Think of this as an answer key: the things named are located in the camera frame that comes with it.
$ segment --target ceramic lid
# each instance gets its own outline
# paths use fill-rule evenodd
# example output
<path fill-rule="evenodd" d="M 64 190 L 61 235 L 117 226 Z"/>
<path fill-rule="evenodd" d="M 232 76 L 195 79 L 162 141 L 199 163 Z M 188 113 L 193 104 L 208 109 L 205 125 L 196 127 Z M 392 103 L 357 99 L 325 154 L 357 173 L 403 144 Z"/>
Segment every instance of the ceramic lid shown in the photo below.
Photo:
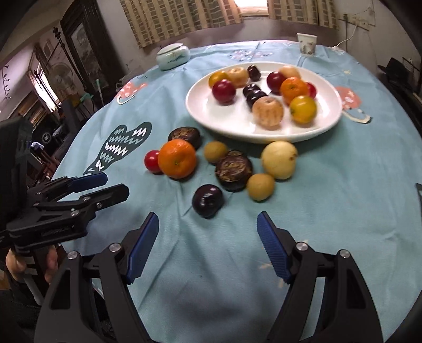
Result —
<path fill-rule="evenodd" d="M 157 52 L 157 55 L 167 54 L 168 52 L 176 50 L 180 48 L 181 46 L 183 46 L 183 43 L 174 43 L 174 44 L 167 45 L 164 48 L 162 48 L 159 52 Z"/>

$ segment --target red cherry tomato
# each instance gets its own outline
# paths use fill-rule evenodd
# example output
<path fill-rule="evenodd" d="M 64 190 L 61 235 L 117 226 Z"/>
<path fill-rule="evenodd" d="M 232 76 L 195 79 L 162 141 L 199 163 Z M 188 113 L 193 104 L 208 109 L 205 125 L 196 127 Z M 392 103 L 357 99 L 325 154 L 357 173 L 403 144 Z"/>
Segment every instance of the red cherry tomato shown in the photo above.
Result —
<path fill-rule="evenodd" d="M 143 162 L 145 163 L 145 167 L 154 174 L 161 173 L 161 169 L 158 166 L 158 153 L 159 150 L 151 150 L 145 155 Z"/>
<path fill-rule="evenodd" d="M 236 88 L 229 80 L 217 81 L 212 87 L 214 98 L 220 103 L 229 103 L 236 96 Z"/>
<path fill-rule="evenodd" d="M 315 97 L 317 96 L 317 88 L 310 82 L 307 82 L 306 85 L 308 86 L 309 96 L 312 99 L 315 99 Z"/>

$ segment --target dark purple plum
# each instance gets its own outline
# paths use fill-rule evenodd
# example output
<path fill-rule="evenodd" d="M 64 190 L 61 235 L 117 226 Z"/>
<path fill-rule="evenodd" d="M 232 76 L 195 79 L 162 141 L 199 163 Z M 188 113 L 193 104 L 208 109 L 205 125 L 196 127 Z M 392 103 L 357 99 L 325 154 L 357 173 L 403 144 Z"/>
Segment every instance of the dark purple plum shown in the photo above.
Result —
<path fill-rule="evenodd" d="M 253 90 L 261 90 L 261 88 L 255 83 L 251 83 L 251 84 L 246 85 L 245 88 L 243 88 L 243 95 L 245 96 L 245 98 Z"/>
<path fill-rule="evenodd" d="M 249 92 L 248 96 L 246 97 L 246 102 L 248 103 L 249 108 L 252 109 L 252 106 L 254 105 L 256 100 L 258 100 L 258 99 L 260 99 L 264 96 L 267 96 L 267 94 L 265 94 L 261 90 L 253 90 L 253 91 Z"/>
<path fill-rule="evenodd" d="M 192 207 L 204 218 L 213 217 L 224 204 L 223 192 L 214 185 L 202 185 L 192 198 Z"/>
<path fill-rule="evenodd" d="M 256 65 L 250 65 L 248 67 L 248 73 L 249 73 L 249 78 L 253 82 L 259 81 L 261 78 L 261 72 L 259 71 Z"/>

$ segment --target metal screw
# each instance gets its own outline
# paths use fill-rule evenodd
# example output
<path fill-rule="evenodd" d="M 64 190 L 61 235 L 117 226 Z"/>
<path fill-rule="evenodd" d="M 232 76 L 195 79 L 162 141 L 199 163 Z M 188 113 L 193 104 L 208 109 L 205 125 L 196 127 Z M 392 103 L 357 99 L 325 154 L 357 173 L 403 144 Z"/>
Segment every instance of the metal screw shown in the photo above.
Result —
<path fill-rule="evenodd" d="M 308 245 L 304 242 L 299 242 L 296 244 L 296 249 L 299 251 L 306 251 L 308 249 Z"/>
<path fill-rule="evenodd" d="M 122 248 L 122 246 L 119 243 L 113 243 L 108 248 L 110 249 L 111 252 L 115 253 L 116 251 L 119 251 Z"/>
<path fill-rule="evenodd" d="M 346 249 L 342 249 L 340 250 L 340 256 L 343 257 L 344 259 L 350 257 L 350 252 Z"/>
<path fill-rule="evenodd" d="M 73 260 L 73 259 L 75 259 L 76 257 L 78 257 L 78 252 L 77 252 L 77 251 L 71 251 L 71 252 L 68 254 L 68 259 L 69 259 L 69 260 Z"/>

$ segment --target wall outlet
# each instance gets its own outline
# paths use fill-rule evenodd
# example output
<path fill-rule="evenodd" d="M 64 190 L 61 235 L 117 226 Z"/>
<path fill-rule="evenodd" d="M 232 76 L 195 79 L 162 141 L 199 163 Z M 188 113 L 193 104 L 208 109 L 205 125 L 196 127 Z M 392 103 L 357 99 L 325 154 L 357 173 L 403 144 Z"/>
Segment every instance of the wall outlet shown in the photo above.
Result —
<path fill-rule="evenodd" d="M 340 20 L 343 20 L 349 24 L 357 25 L 358 27 L 369 31 L 369 23 L 366 19 L 359 16 L 359 14 L 353 15 L 349 13 L 342 14 Z"/>

